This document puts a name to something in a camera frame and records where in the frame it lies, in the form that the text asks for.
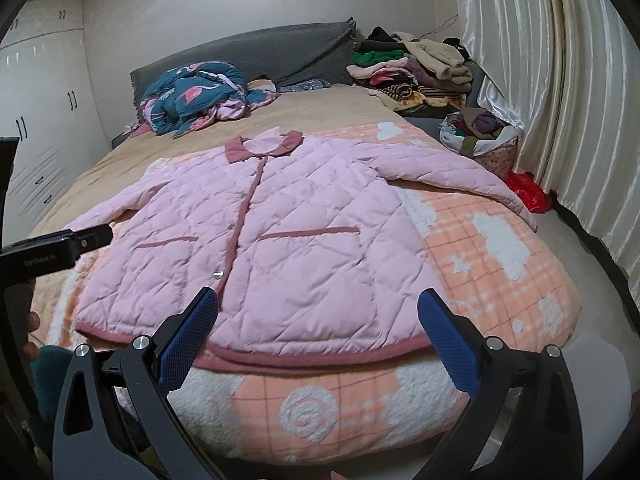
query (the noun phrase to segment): red plastic bag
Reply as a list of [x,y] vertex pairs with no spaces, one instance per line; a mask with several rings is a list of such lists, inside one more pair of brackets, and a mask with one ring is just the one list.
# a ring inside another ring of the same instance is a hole
[[504,182],[532,213],[546,213],[551,209],[551,197],[542,191],[542,188],[533,181],[533,177],[529,173],[510,171]]

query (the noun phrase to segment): finger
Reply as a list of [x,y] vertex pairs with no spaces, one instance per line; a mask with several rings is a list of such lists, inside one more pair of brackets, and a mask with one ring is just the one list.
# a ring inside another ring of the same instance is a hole
[[40,352],[38,351],[38,347],[31,341],[29,341],[27,344],[25,344],[22,347],[22,351],[27,356],[27,359],[29,361],[35,361],[40,355]]
[[35,312],[27,314],[27,330],[28,332],[34,332],[40,328],[40,316]]

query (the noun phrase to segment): metal screw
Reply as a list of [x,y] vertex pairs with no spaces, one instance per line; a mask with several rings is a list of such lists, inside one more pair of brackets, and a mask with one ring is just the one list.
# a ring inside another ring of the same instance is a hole
[[76,347],[76,355],[78,357],[84,357],[89,353],[89,350],[90,350],[89,345],[81,344]]
[[546,347],[546,354],[549,357],[560,357],[560,349],[556,345]]
[[133,340],[133,348],[136,350],[144,350],[149,346],[149,338],[146,335],[139,335]]
[[504,346],[504,343],[499,337],[491,336],[486,339],[486,345],[491,350],[500,350]]

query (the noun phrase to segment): jacket collar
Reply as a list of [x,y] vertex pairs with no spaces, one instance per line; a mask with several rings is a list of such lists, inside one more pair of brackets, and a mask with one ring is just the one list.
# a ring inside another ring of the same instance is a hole
[[264,156],[287,155],[287,153],[291,153],[302,143],[302,137],[302,133],[291,130],[286,136],[284,136],[282,142],[270,152],[254,153],[250,152],[244,146],[244,142],[248,139],[238,136],[229,140],[225,144],[226,160],[228,160],[229,164],[233,164],[234,162],[241,162],[242,160],[252,158],[252,156],[263,158]]

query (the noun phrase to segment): blue gripper pad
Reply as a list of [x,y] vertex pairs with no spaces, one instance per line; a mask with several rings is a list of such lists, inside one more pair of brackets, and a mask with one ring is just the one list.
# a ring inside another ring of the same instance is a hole
[[164,323],[171,328],[172,318],[180,321],[179,328],[158,355],[158,388],[163,394],[177,390],[184,383],[191,365],[204,345],[218,318],[218,297],[204,287],[182,314],[171,316]]
[[455,387],[475,396],[480,387],[478,358],[457,329],[454,314],[432,288],[418,298],[418,319]]

